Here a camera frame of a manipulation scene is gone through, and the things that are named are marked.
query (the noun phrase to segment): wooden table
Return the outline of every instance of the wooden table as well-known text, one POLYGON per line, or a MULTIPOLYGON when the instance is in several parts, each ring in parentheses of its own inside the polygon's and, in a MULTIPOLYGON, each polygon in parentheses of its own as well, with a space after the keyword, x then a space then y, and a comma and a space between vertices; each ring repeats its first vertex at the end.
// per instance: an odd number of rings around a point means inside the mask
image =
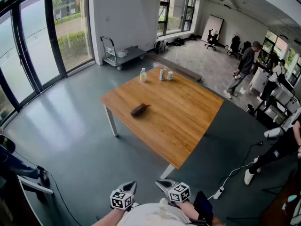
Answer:
POLYGON ((223 100, 205 88, 174 72, 172 81, 159 80, 161 66, 128 81, 100 97, 114 136, 114 113, 170 165, 161 179, 179 169, 203 137, 223 100), (130 112, 141 103, 150 105, 133 118, 130 112))

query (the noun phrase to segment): ceiling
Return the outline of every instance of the ceiling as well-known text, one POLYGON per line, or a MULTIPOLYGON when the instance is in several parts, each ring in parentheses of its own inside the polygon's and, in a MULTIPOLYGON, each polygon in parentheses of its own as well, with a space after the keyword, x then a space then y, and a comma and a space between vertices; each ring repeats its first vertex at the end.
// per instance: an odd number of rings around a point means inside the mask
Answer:
POLYGON ((277 35, 284 35, 295 50, 301 54, 301 46, 294 42, 294 39, 301 41, 301 26, 292 20, 286 13, 270 4, 266 0, 209 0, 218 4, 226 4, 261 23, 277 35))

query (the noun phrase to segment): white shirt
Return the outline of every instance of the white shirt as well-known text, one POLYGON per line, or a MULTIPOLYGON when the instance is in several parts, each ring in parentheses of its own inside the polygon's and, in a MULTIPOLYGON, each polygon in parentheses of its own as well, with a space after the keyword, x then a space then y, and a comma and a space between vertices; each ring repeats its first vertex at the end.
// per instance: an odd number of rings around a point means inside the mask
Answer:
POLYGON ((147 203, 130 210, 117 226, 185 226, 189 222, 183 211, 176 207, 147 203))
POLYGON ((273 74, 269 77, 269 81, 278 83, 278 75, 285 74, 286 70, 283 66, 276 65, 273 74))

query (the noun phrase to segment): gray floor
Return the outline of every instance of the gray floor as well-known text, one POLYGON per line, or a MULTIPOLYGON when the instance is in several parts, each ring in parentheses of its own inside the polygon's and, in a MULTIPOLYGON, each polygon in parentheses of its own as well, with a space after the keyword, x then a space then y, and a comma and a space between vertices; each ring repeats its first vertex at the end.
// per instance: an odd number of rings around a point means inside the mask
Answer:
MULTIPOLYGON (((162 198, 154 181, 168 163, 116 118, 120 136, 115 138, 99 101, 101 95, 138 76, 142 67, 149 70, 157 65, 136 60, 121 71, 109 65, 93 65, 38 96, 5 128, 5 134, 17 144, 17 152, 52 173, 70 211, 83 226, 110 211, 110 193, 126 181, 138 182, 139 203, 162 198)), ((192 155, 170 177, 190 185, 191 200, 199 190, 209 197, 217 191, 220 178, 240 166, 249 146, 265 139, 264 131, 255 118, 225 99, 192 155)), ((269 147, 267 142, 253 147, 247 162, 269 147)), ((227 216, 258 216, 274 198, 261 189, 283 185, 296 168, 296 161, 296 156, 287 157, 264 167, 250 186, 244 184, 242 170, 228 180, 218 200, 211 200, 214 213, 223 221, 227 216)), ((46 204, 28 193, 42 223, 77 225, 53 181, 51 189, 55 194, 46 204)))
MULTIPOLYGON (((202 85, 212 89, 216 93, 224 96, 224 90, 233 78, 233 72, 238 68, 239 60, 234 56, 227 55, 227 50, 223 47, 217 47, 216 51, 212 48, 207 49, 205 42, 198 38, 198 41, 186 40, 186 46, 170 46, 170 48, 159 54, 159 56, 168 59, 178 65, 181 65, 202 76, 202 85)), ((238 86, 238 97, 231 101, 240 108, 245 109, 248 104, 254 107, 259 105, 256 97, 259 92, 253 90, 244 95, 239 93, 241 88, 244 90, 251 82, 252 76, 249 75, 238 86)))

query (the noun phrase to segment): hand cart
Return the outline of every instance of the hand cart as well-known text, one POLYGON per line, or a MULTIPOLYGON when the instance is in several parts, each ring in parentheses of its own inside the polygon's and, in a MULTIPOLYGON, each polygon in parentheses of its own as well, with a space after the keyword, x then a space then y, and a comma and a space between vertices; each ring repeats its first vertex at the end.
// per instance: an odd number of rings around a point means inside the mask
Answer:
POLYGON ((117 66, 118 70, 122 69, 122 64, 124 64, 124 63, 126 63, 126 62, 128 62, 128 61, 130 61, 134 58, 138 58, 138 57, 140 57, 140 59, 143 59, 144 54, 146 54, 146 51, 131 46, 129 48, 126 48, 127 56, 125 56, 123 58, 120 58, 120 57, 117 57, 117 55, 116 55, 116 50, 115 50, 114 42, 113 42, 112 39, 110 39, 108 37, 101 36, 100 40, 103 43, 103 49, 104 49, 104 52, 105 52, 103 61, 107 62, 108 64, 110 64, 114 67, 117 66), (113 48, 106 47, 103 43, 103 39, 109 40, 111 42, 113 48))

